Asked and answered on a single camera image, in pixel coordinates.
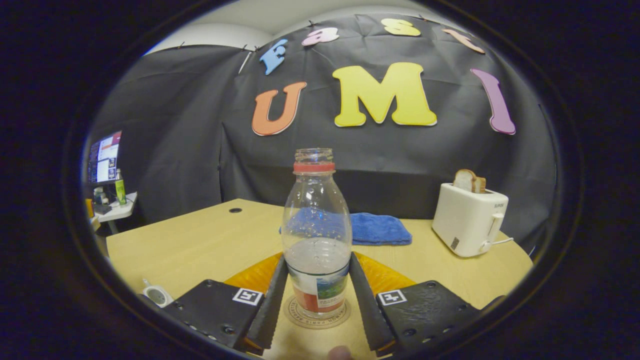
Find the bread slice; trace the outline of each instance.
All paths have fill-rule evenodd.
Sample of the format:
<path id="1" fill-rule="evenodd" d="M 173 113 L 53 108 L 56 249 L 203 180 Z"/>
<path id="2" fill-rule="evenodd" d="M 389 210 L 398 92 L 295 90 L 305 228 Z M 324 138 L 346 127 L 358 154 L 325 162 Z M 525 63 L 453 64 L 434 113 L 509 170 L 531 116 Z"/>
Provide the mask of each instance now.
<path id="1" fill-rule="evenodd" d="M 484 193 L 486 179 L 476 176 L 473 171 L 464 168 L 456 172 L 453 186 L 472 193 Z"/>

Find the monitor screen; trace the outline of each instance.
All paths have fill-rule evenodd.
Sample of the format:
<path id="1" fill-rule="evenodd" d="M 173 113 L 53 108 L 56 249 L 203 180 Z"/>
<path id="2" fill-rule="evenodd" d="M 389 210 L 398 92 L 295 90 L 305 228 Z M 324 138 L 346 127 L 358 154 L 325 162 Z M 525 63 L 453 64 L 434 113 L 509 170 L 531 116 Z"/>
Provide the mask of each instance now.
<path id="1" fill-rule="evenodd" d="M 118 131 L 91 145 L 89 150 L 89 180 L 91 183 L 115 181 L 121 135 L 122 131 Z"/>

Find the coaster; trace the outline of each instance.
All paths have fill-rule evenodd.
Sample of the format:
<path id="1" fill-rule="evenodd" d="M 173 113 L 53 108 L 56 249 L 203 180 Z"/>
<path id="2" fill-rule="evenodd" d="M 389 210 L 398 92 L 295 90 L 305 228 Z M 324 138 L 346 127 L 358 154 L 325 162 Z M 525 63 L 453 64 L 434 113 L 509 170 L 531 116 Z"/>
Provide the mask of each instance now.
<path id="1" fill-rule="evenodd" d="M 338 310 L 339 311 L 335 315 L 328 319 L 319 320 L 310 318 L 302 313 L 302 309 L 298 305 L 298 301 L 295 296 L 288 298 L 282 309 L 284 314 L 292 323 L 306 327 L 307 329 L 329 329 L 330 327 L 342 324 L 349 318 L 349 315 L 351 314 L 351 306 L 345 299 L 344 303 L 338 308 Z"/>

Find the white toaster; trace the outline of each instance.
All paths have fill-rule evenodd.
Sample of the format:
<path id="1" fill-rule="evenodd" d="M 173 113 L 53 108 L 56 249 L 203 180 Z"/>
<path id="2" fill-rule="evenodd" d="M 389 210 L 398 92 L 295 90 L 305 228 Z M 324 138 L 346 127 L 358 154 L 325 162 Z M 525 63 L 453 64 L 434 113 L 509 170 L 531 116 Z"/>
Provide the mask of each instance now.
<path id="1" fill-rule="evenodd" d="M 457 255 L 484 254 L 498 235 L 508 202 L 501 193 L 473 193 L 442 184 L 431 227 Z"/>

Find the letter m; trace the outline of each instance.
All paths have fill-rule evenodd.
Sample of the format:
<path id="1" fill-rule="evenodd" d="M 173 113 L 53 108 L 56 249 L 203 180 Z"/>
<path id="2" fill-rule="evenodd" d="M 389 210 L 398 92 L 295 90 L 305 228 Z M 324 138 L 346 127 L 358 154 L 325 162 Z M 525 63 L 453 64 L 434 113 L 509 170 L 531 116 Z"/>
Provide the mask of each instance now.
<path id="1" fill-rule="evenodd" d="M 429 110 L 420 80 L 422 70 L 416 63 L 393 63 L 379 83 L 361 66 L 337 69 L 333 72 L 333 77 L 340 80 L 342 105 L 340 115 L 335 117 L 335 125 L 361 126 L 365 123 L 367 117 L 360 112 L 358 99 L 362 100 L 373 120 L 381 124 L 387 117 L 394 98 L 397 110 L 391 114 L 391 118 L 395 123 L 435 125 L 436 114 Z"/>

